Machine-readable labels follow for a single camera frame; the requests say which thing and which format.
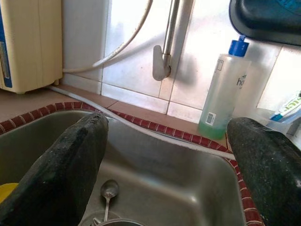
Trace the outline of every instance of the blue pump cap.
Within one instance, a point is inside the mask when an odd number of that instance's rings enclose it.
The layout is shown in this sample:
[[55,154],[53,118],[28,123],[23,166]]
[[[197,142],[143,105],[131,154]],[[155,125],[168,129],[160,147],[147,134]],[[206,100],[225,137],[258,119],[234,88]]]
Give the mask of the blue pump cap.
[[238,41],[232,40],[229,49],[229,54],[237,57],[244,57],[249,46],[249,43],[244,41],[245,41],[245,36],[243,35],[240,35]]

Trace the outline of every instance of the red tile edging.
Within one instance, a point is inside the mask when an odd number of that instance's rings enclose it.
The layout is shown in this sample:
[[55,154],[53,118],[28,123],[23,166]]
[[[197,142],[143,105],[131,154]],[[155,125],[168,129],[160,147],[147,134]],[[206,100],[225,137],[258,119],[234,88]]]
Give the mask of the red tile edging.
[[[26,114],[19,115],[11,120],[7,120],[0,123],[0,135],[6,132],[9,132],[15,128],[23,126],[29,122],[32,122],[36,119],[39,119],[43,116],[48,114],[58,112],[58,111],[66,111],[66,110],[88,110],[88,111],[95,111],[100,112],[99,110],[95,109],[94,107],[87,105],[83,102],[62,102],[62,103],[55,103],[52,105],[47,105],[42,107],[38,110],[34,110],[28,112]],[[177,129],[173,129],[171,127],[167,127],[158,123],[154,123],[151,121],[143,120],[140,118],[136,118],[131,115],[127,115],[124,113],[120,113],[114,110],[111,110],[113,113],[117,114],[118,116],[131,121],[132,123],[139,125],[143,128],[153,130],[155,132],[164,133],[169,136],[176,137],[178,139],[182,139],[197,145],[201,145],[204,147],[208,147],[214,150],[218,150],[221,152],[231,153],[226,147],[220,145],[219,143],[209,140],[208,138],[189,134]],[[242,203],[244,207],[244,213],[246,217],[246,223],[248,226],[264,226],[260,214],[255,207],[254,202],[252,201],[250,192],[248,191],[246,184],[243,180],[242,174],[238,168],[238,164],[235,160],[225,159],[234,169],[237,178],[238,184],[241,192]]]

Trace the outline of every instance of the wall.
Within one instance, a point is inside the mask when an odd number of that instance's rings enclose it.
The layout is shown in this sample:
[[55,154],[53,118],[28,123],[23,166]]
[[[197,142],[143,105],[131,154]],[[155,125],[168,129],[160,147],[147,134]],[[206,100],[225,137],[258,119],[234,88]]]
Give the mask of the wall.
[[[64,65],[90,65],[110,54],[135,30],[146,0],[64,1]],[[182,0],[172,50],[172,73],[162,82],[152,77],[152,49],[163,45],[170,0],[154,0],[134,41],[103,69],[66,74],[64,83],[129,104],[198,122],[217,57],[238,38],[229,16],[229,0]],[[247,40],[252,60],[237,115],[258,107],[276,110],[299,89],[299,47]]]

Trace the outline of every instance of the stainless steel sink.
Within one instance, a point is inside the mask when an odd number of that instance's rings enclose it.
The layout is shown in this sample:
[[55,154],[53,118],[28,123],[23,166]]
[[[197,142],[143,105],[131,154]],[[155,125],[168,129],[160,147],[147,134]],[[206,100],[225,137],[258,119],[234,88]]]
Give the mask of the stainless steel sink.
[[[86,114],[57,112],[0,136],[0,184],[18,182]],[[111,118],[105,158],[83,219],[104,211],[100,188],[108,179],[120,186],[109,216],[147,226],[246,224],[236,175],[224,159],[157,140]]]

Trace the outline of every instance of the white appliance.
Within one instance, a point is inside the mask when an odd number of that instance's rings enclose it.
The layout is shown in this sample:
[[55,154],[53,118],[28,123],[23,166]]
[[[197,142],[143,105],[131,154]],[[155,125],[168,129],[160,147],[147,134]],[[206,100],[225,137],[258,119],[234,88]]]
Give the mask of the white appliance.
[[23,94],[63,75],[61,0],[0,0],[0,88]]

